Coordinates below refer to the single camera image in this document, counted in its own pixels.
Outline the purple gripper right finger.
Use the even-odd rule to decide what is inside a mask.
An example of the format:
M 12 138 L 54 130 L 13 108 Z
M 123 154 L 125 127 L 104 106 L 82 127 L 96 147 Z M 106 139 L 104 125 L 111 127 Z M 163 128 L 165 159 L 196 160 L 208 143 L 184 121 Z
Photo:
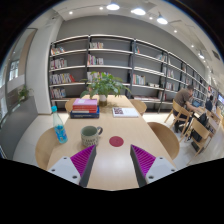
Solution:
M 155 157 L 135 145 L 130 147 L 130 156 L 140 187 L 155 182 L 176 171 L 176 168 L 166 158 L 161 156 Z

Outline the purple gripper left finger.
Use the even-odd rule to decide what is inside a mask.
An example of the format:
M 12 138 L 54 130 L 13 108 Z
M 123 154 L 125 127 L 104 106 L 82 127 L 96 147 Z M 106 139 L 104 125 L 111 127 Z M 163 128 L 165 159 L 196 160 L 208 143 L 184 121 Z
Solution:
M 95 156 L 96 146 L 92 145 L 71 157 L 63 156 L 49 169 L 49 172 L 81 187 L 86 187 Z

